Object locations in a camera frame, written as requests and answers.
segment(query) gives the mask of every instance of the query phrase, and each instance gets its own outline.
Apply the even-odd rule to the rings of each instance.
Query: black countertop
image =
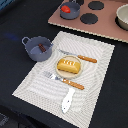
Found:
[[[51,41],[59,31],[115,45],[89,128],[128,127],[128,44],[48,24],[62,0],[16,0],[0,11],[0,105],[28,115],[51,128],[72,124],[12,96],[31,71],[32,61],[23,37],[44,36]]]

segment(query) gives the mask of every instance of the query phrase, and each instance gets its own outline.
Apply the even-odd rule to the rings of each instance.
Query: striped placemat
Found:
[[[114,46],[62,31],[52,43],[52,56],[45,62],[36,63],[13,95],[79,128],[88,128]],[[57,49],[97,59],[97,63],[82,60],[83,71],[72,81],[82,84],[85,89],[74,88],[72,105],[66,114],[61,110],[61,103],[70,86],[43,75],[44,71],[58,75],[55,63],[64,54]]]

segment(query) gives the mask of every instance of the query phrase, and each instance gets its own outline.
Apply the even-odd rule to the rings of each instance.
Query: small pot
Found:
[[[22,39],[22,43],[25,46],[25,49],[29,55],[29,57],[37,62],[42,62],[47,60],[52,54],[52,46],[53,44],[50,42],[49,39],[45,37],[33,37],[29,39],[28,37],[24,37]],[[42,44],[46,49],[45,52],[42,52],[38,46],[38,44]]]
[[[117,9],[116,14],[117,14],[120,26],[123,29],[128,30],[128,4],[119,7]]]
[[[70,8],[70,13],[66,13],[61,10],[62,6],[64,5]],[[75,19],[79,16],[79,14],[80,14],[80,5],[76,3],[75,0],[73,0],[72,2],[65,2],[60,6],[60,16],[64,19],[68,19],[68,20]]]

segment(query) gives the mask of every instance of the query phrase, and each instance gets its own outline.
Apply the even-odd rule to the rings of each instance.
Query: silver fork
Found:
[[[43,74],[44,74],[44,76],[46,76],[47,78],[54,79],[54,80],[60,80],[60,81],[62,81],[62,82],[65,83],[65,84],[71,85],[71,86],[76,87],[76,88],[81,89],[81,90],[84,89],[84,86],[83,86],[83,85],[77,84],[77,83],[72,82],[72,81],[67,80],[67,79],[59,78],[59,77],[57,77],[56,75],[54,75],[53,73],[44,71]]]

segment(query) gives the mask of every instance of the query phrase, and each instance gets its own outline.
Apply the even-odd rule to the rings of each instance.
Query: bread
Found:
[[[57,64],[57,69],[77,74],[80,66],[78,62],[61,59]]]

